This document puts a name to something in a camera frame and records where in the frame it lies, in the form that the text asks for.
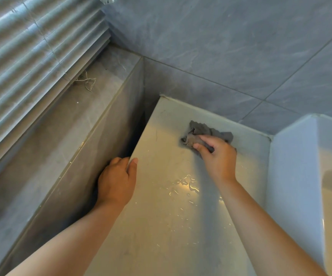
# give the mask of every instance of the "hand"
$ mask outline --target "hand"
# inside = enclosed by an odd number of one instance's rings
[[[236,149],[214,136],[200,135],[199,137],[214,148],[214,152],[210,153],[202,144],[193,145],[202,156],[208,174],[215,184],[219,186],[220,184],[237,182],[235,177]]]
[[[98,179],[98,199],[96,205],[115,203],[123,208],[134,193],[136,182],[136,168],[138,159],[131,161],[128,171],[129,158],[114,158],[104,169]]]

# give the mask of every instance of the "cleaning rag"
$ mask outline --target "cleaning rag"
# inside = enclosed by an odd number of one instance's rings
[[[186,145],[186,147],[193,150],[195,153],[197,153],[200,156],[200,153],[193,148],[194,143],[199,143],[204,145],[210,153],[214,152],[214,148],[209,146],[207,143],[205,143],[203,140],[200,139],[198,135],[211,135],[218,137],[220,139],[223,139],[228,144],[231,144],[231,142],[234,139],[234,136],[231,132],[219,132],[216,129],[208,127],[206,124],[198,123],[193,120],[189,123],[189,129],[186,136],[184,136],[181,139],[182,144]]]

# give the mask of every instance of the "blind cord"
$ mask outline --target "blind cord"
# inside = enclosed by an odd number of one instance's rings
[[[93,80],[93,83],[90,85],[90,88],[88,88],[88,87],[87,87],[87,83],[89,83],[89,82],[92,81],[92,80]],[[84,83],[85,88],[86,88],[88,91],[92,92],[93,86],[94,86],[95,83],[96,83],[96,78],[88,78],[87,71],[85,71],[85,79],[76,79],[75,81],[79,81],[79,82],[81,82],[81,81],[85,81],[85,83]]]

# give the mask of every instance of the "forearm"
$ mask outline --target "forearm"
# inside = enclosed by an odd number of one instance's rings
[[[237,181],[217,186],[258,276],[326,275]]]
[[[8,276],[82,276],[107,237],[122,206],[104,203],[44,244]]]

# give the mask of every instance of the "person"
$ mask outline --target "person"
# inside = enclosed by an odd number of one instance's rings
[[[195,144],[219,189],[257,276],[324,276],[324,270],[255,202],[235,176],[236,150],[219,138]],[[8,276],[81,276],[130,201],[138,159],[114,158],[98,180],[98,200],[86,216],[59,233]]]

